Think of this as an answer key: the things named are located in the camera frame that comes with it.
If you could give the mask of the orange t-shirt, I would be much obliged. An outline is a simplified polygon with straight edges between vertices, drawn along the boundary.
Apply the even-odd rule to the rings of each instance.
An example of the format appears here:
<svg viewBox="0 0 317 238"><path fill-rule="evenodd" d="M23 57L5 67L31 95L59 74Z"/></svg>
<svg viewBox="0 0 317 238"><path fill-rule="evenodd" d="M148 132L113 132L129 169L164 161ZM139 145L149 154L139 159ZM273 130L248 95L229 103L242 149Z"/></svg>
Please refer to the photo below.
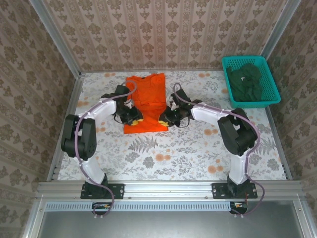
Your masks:
<svg viewBox="0 0 317 238"><path fill-rule="evenodd" d="M136 125L125 125L125 134L168 131L168 127L159 123L160 115L166 109L165 75L152 74L146 77L131 76L126 78L126 86L136 91L128 96L135 107L142 113L143 120Z"/></svg>

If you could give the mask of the floral tablecloth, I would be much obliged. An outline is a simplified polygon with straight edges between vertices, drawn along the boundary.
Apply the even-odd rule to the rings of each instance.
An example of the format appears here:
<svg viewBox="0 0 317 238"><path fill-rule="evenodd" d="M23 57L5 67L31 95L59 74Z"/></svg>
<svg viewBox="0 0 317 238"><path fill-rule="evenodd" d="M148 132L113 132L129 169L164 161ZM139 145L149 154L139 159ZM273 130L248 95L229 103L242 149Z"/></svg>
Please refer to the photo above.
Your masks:
<svg viewBox="0 0 317 238"><path fill-rule="evenodd" d="M150 72L86 73L75 114L85 112L105 93L114 92L130 76ZM222 71L166 71L166 101L174 83L191 100L231 110ZM261 133L260 146L250 155L248 175L254 180L287 180L264 108L245 109ZM234 158L223 145L217 125L192 121L185 128L124 134L123 125L107 118L97 126L94 154L109 180L226 180ZM58 180L83 180L78 162L64 153Z"/></svg>

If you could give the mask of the dark green t-shirt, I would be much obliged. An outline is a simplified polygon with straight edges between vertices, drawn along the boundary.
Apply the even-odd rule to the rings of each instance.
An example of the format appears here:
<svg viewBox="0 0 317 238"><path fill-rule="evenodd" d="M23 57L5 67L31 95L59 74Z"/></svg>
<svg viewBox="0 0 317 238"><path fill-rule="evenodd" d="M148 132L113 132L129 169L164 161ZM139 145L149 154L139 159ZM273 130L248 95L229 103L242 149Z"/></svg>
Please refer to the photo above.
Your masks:
<svg viewBox="0 0 317 238"><path fill-rule="evenodd" d="M261 72L258 67L251 63L241 68L226 69L233 99L236 102L258 102L262 100L263 88L260 84Z"/></svg>

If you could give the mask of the teal plastic basket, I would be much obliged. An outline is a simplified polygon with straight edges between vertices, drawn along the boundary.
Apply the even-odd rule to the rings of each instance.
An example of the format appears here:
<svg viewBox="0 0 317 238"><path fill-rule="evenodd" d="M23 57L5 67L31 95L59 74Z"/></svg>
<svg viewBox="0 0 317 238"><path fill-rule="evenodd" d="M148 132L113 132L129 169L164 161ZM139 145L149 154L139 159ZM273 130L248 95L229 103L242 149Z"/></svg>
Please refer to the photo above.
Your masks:
<svg viewBox="0 0 317 238"><path fill-rule="evenodd" d="M225 82L229 93L229 99L233 108L265 108L272 104L278 104L281 101L281 96L278 92L277 86L273 76L269 70L267 62L262 56L227 56L223 57L222 67L225 76ZM229 80L227 77L226 69L232 67L232 70L241 68L243 65L251 63L259 68L261 72L260 84L263 88L262 100L258 102L236 102L233 99L230 89Z"/></svg>

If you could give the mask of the steel sheet panel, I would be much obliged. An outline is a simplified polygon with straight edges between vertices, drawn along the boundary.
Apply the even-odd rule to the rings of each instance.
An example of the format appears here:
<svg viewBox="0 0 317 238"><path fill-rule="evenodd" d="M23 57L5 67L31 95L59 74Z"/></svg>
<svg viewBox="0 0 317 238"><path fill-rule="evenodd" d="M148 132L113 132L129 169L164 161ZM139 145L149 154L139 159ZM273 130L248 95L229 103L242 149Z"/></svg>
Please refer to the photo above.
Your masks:
<svg viewBox="0 0 317 238"><path fill-rule="evenodd" d="M45 212L36 238L304 238L291 202L264 202L250 215L229 212Z"/></svg>

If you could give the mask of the aluminium side rail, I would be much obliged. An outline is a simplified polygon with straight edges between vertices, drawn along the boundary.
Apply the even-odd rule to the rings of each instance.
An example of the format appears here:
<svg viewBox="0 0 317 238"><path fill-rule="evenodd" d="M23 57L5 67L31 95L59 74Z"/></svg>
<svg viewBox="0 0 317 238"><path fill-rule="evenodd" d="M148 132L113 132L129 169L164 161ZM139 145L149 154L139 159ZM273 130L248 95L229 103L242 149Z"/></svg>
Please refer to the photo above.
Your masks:
<svg viewBox="0 0 317 238"><path fill-rule="evenodd" d="M281 164L282 164L285 176L286 176L287 180L293 180L293 177L292 177L292 174L291 174L287 159L285 157L285 153L284 153L284 150L283 150L283 147L282 147L282 143L280 141L280 138L279 138L279 135L278 135L278 132L277 132L277 128L275 126L275 123L274 123L273 116L272 116L270 108L266 107L265 108L265 112L266 112L266 115L267 115L267 119L268 119L268 122L269 122L269 125L270 125L270 128L271 128L273 137L274 137L274 141L275 141L279 156L280 156L280 160L281 160Z"/></svg>
<svg viewBox="0 0 317 238"><path fill-rule="evenodd" d="M67 116L68 114L75 113L77 103L81 94L84 78L85 78L85 74L81 73L79 78L75 80L74 88L71 93L71 97L69 100L69 104L68 104L65 116ZM62 163L62 159L64 155L64 152L61 149L61 139L62 139L63 128L64 128L64 124L62 124L58 142L56 144L55 152L53 155L52 163L51 163L50 170L47 177L47 182L58 179L58 174L61 168L61 163Z"/></svg>

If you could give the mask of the aluminium mounting rail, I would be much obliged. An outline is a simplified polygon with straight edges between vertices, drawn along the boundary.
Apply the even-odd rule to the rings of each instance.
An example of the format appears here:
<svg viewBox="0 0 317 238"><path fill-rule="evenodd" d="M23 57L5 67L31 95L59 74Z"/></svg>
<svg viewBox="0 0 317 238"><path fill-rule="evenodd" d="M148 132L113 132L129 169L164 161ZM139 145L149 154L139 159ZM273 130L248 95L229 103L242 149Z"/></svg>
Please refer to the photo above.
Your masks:
<svg viewBox="0 0 317 238"><path fill-rule="evenodd" d="M128 201L211 201L214 185L221 181L115 181L125 184L124 198ZM265 190L264 201L304 199L301 183L295 180L259 181ZM78 201L83 180L53 180L41 182L36 200Z"/></svg>

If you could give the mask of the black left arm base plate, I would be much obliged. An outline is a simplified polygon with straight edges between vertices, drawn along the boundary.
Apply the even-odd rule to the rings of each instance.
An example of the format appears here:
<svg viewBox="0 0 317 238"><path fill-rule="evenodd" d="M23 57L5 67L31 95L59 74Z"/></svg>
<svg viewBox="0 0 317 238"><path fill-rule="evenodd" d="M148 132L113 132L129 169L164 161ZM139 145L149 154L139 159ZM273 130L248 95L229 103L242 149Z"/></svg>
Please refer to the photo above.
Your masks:
<svg viewBox="0 0 317 238"><path fill-rule="evenodd" d="M125 184L123 183L108 183L107 180L103 181L103 186L107 186L113 193L115 199L123 199ZM82 185L80 194L81 199L111 199L111 194L105 188L85 182Z"/></svg>

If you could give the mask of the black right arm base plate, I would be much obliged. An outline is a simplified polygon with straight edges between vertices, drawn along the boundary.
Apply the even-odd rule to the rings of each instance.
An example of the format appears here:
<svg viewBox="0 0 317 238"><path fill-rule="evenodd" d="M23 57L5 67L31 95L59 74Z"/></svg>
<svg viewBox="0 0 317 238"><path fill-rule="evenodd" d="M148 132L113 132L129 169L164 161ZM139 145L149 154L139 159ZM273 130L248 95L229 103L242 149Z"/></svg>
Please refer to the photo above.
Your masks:
<svg viewBox="0 0 317 238"><path fill-rule="evenodd" d="M211 184L213 199L244 199L258 198L256 186L249 179L242 184L236 184L230 177L226 182Z"/></svg>

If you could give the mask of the aluminium frame post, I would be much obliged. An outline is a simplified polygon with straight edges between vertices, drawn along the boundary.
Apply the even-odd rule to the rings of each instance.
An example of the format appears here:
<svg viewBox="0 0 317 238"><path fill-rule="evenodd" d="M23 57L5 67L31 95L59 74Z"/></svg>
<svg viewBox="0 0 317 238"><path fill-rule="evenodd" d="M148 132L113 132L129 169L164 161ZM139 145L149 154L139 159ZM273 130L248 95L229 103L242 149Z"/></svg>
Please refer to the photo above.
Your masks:
<svg viewBox="0 0 317 238"><path fill-rule="evenodd" d="M57 25L54 23L52 15L49 13L47 7L44 4L43 0L29 0L35 12L42 21L45 29L49 33L53 42L55 43L58 51L65 60L69 70L73 74L74 78L78 80L81 75L81 69L79 64L76 62L73 57L70 48L67 46L67 43L64 41L62 34L59 32Z"/></svg>
<svg viewBox="0 0 317 238"><path fill-rule="evenodd" d="M266 44L262 49L261 56L266 60L269 59L300 3L301 0L287 0Z"/></svg>

